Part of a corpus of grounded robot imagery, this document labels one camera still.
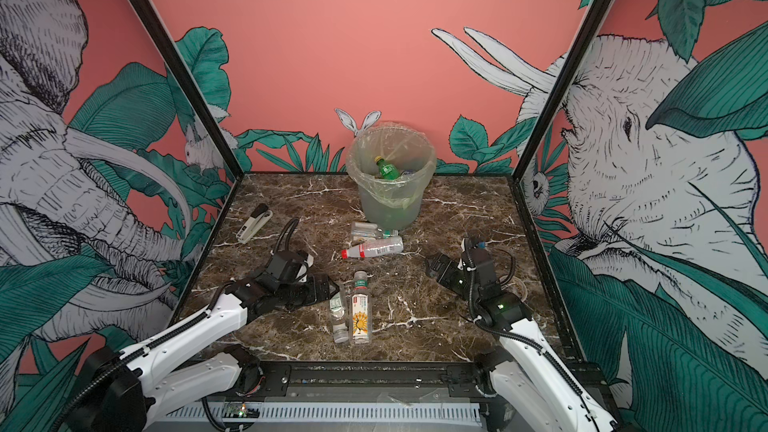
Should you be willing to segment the clear bottle green white label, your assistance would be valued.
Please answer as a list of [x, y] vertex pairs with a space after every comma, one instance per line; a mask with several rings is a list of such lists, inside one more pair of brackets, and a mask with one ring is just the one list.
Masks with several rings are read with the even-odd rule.
[[349, 341], [348, 316], [345, 300], [340, 292], [336, 293], [329, 301], [331, 332], [336, 344]]

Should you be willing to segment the sunflower label tea bottle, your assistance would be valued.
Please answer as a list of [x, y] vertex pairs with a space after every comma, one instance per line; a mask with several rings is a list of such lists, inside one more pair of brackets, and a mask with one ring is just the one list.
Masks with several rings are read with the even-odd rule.
[[371, 339], [369, 277], [365, 271], [356, 271], [351, 299], [352, 343], [368, 344]]

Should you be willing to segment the green soda bottle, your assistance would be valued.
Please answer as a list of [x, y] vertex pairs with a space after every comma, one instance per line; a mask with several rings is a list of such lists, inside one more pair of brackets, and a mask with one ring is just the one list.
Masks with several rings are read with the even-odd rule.
[[397, 167], [383, 157], [377, 156], [374, 159], [374, 162], [377, 166], [379, 178], [381, 180], [397, 180], [401, 176], [401, 173]]

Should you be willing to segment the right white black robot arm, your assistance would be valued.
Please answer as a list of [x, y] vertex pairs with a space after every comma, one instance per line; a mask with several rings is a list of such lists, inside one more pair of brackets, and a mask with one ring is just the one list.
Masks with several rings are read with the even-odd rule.
[[473, 365], [473, 382], [486, 398], [501, 398], [535, 431], [618, 431], [620, 422], [559, 358], [532, 310], [507, 289], [516, 272], [500, 276], [486, 243], [461, 242], [457, 260], [443, 253], [425, 259], [425, 274], [462, 299], [469, 322], [499, 345]]

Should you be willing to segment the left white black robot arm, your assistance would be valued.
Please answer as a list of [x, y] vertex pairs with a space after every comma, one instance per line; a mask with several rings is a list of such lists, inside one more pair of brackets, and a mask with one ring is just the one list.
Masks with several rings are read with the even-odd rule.
[[223, 336], [277, 309], [294, 311], [336, 296], [340, 287], [311, 272], [306, 253], [280, 251], [266, 266], [221, 285], [186, 319], [119, 351], [88, 359], [67, 404], [51, 425], [72, 431], [143, 431], [161, 416], [219, 392], [248, 398], [265, 383], [258, 357], [231, 345], [203, 362], [187, 362]]

